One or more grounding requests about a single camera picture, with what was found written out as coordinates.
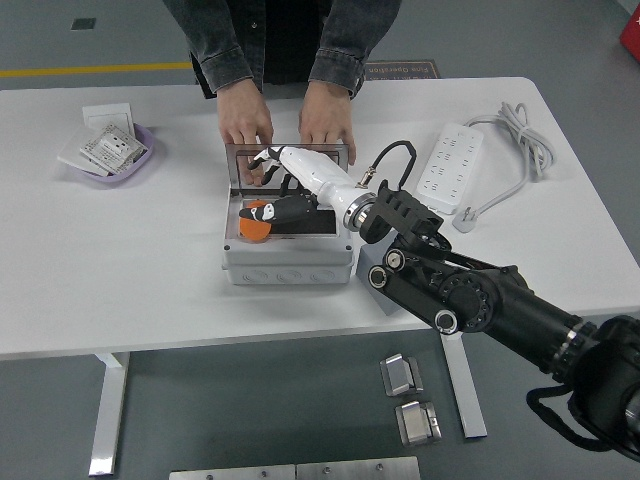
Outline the person's right hand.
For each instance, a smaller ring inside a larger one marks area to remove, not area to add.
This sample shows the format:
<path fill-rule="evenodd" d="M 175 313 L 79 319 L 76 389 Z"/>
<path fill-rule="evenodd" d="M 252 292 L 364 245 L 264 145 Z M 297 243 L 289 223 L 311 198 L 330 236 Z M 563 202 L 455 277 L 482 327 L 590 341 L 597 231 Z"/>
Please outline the person's right hand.
<path fill-rule="evenodd" d="M 225 144 L 271 144 L 273 125 L 262 93 L 251 79 L 217 90 L 219 132 Z"/>

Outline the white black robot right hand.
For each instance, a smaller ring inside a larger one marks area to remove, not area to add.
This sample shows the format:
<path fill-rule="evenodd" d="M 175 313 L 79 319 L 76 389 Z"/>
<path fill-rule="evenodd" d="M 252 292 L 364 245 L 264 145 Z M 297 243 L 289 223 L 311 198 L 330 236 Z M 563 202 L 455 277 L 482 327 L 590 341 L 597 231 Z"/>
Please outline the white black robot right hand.
<path fill-rule="evenodd" d="M 357 231 L 376 200 L 370 190 L 359 187 L 339 165 L 327 155 L 305 148 L 284 146 L 267 148 L 254 157 L 251 170 L 269 161 L 270 174 L 282 167 L 309 193 L 279 198 L 264 206 L 239 211 L 243 219 L 268 224 L 284 224 L 305 219 L 319 205 L 329 206 L 336 219 L 348 230 Z"/>

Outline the person's left hand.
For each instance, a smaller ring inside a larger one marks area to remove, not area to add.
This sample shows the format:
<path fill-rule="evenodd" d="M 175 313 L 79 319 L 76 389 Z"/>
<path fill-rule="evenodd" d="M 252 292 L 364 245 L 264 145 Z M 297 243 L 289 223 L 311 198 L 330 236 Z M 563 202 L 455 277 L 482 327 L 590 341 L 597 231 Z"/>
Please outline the person's left hand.
<path fill-rule="evenodd" d="M 349 91 L 339 85 L 310 81 L 299 114 L 302 144 L 338 144 L 348 147 L 348 162 L 356 162 Z"/>

